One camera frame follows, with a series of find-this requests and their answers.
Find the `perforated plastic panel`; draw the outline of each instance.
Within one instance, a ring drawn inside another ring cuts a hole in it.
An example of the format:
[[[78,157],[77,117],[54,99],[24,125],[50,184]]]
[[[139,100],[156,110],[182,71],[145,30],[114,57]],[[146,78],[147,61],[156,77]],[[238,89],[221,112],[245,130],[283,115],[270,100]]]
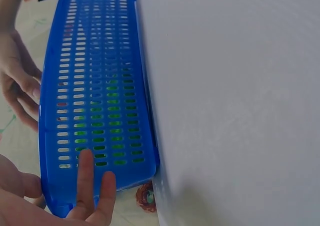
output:
[[[117,189],[156,170],[134,0],[59,0],[41,88],[39,154],[50,210],[76,199],[79,152],[94,153],[94,194],[113,171]]]

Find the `human hand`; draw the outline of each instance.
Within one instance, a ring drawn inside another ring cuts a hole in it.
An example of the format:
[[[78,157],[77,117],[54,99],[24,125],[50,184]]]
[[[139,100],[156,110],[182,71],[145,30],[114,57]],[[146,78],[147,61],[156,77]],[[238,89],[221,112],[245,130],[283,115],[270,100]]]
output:
[[[76,207],[66,219],[53,216],[16,195],[0,190],[0,223],[3,222],[1,225],[4,226],[109,226],[116,200],[115,176],[111,172],[104,174],[96,209],[93,178],[93,154],[83,150],[79,157]]]
[[[0,189],[21,198],[38,198],[42,195],[40,178],[30,173],[19,172],[16,166],[1,154]]]
[[[38,123],[23,105],[37,115],[42,72],[33,62],[16,30],[0,30],[0,85],[2,93],[18,118],[34,131]]]

